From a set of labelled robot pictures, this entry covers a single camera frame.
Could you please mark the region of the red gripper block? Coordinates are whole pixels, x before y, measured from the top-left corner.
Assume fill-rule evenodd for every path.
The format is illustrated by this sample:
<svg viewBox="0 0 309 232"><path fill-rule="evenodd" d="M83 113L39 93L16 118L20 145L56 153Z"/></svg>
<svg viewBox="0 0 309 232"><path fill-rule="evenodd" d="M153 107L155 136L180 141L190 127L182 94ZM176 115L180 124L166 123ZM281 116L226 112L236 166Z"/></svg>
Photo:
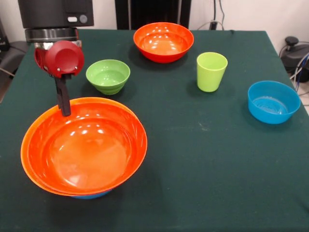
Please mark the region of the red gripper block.
<svg viewBox="0 0 309 232"><path fill-rule="evenodd" d="M35 43L34 58L37 65L54 76L57 91L57 104L63 116L70 116L70 98L66 81L77 75L84 66L82 42L57 41Z"/></svg>

